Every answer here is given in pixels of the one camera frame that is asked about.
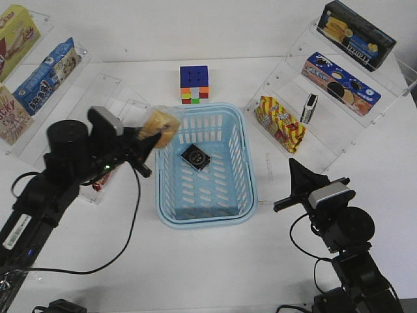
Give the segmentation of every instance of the red and yellow snack bag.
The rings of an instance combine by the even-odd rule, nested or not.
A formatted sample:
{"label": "red and yellow snack bag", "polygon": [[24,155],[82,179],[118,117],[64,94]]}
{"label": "red and yellow snack bag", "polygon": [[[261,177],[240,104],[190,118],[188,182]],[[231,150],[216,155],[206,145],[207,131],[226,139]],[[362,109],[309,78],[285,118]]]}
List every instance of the red and yellow snack bag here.
{"label": "red and yellow snack bag", "polygon": [[262,96],[259,106],[255,109],[255,114],[259,123],[288,152],[296,152],[306,133],[306,128],[288,113],[275,98]]}

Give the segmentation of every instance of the acrylic display stand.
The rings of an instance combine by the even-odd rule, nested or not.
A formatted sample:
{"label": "acrylic display stand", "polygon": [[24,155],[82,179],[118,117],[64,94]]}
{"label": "acrylic display stand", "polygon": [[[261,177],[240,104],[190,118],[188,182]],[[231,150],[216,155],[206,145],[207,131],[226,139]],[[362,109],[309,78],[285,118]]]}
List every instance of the acrylic display stand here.
{"label": "acrylic display stand", "polygon": [[[5,80],[4,84],[11,92],[41,64],[56,45],[71,37],[64,29],[54,26],[48,16],[36,12],[31,12],[31,15],[40,29],[41,37]],[[105,106],[125,126],[137,127],[149,107],[132,88],[107,74],[105,64],[94,58],[76,38],[74,42],[76,51],[81,56],[81,63],[32,116],[33,124],[14,145],[10,146],[0,140],[4,151],[40,171],[44,169],[43,155],[49,152],[46,130],[53,123],[63,119],[75,119],[90,128],[87,120],[88,109],[91,106]],[[100,191],[91,186],[82,186],[80,194],[89,201],[98,203],[108,185],[104,184]]]}
{"label": "acrylic display stand", "polygon": [[[380,68],[369,72],[345,52],[316,30],[318,20],[311,22],[293,44],[285,58],[272,71],[244,111],[262,134],[287,157],[295,157],[314,172],[323,172],[354,144],[358,135],[369,125],[384,116],[385,111],[398,99],[409,94],[416,85],[417,73],[391,53]],[[319,52],[341,68],[364,82],[378,93],[381,99],[365,116],[360,116],[332,95],[320,89],[301,72],[307,58]],[[261,96],[274,97],[299,121],[308,95],[319,100],[311,118],[305,125],[307,132],[296,153],[289,153],[257,121],[254,109]]]}

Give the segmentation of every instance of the rubik's cube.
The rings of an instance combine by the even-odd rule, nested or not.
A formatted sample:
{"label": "rubik's cube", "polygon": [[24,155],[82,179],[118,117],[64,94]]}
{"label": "rubik's cube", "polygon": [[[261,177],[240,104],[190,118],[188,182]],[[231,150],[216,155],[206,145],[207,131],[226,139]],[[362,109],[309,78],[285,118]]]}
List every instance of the rubik's cube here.
{"label": "rubik's cube", "polygon": [[183,104],[209,101],[209,70],[206,65],[180,67],[181,102]]}

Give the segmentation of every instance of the barcode sticker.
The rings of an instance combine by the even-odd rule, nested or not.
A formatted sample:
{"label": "barcode sticker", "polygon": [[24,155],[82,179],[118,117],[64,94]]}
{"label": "barcode sticker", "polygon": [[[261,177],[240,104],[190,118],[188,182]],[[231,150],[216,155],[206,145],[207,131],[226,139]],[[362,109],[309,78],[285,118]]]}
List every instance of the barcode sticker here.
{"label": "barcode sticker", "polygon": [[22,214],[11,233],[7,236],[3,247],[7,250],[12,250],[31,219],[32,217],[30,215]]}

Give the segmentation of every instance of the wafer package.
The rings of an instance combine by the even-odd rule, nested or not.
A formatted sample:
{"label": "wafer package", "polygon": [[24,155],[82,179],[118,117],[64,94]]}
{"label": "wafer package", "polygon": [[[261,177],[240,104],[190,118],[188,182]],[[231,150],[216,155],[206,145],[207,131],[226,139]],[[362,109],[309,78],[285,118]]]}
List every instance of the wafer package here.
{"label": "wafer package", "polygon": [[258,122],[265,128],[288,152],[295,153],[300,145],[306,128],[299,123],[273,97],[262,96],[255,109]]}
{"label": "wafer package", "polygon": [[302,74],[360,116],[366,115],[381,98],[374,89],[319,52],[307,59]]}
{"label": "wafer package", "polygon": [[0,83],[0,137],[13,145],[32,122],[31,116],[6,86]]}
{"label": "wafer package", "polygon": [[40,32],[30,13],[21,5],[10,5],[0,15],[0,82],[13,71],[39,37]]}
{"label": "wafer package", "polygon": [[69,38],[45,58],[13,95],[30,115],[34,115],[80,62],[74,41]]}
{"label": "wafer package", "polygon": [[324,7],[317,30],[371,72],[382,65],[396,44],[338,0]]}

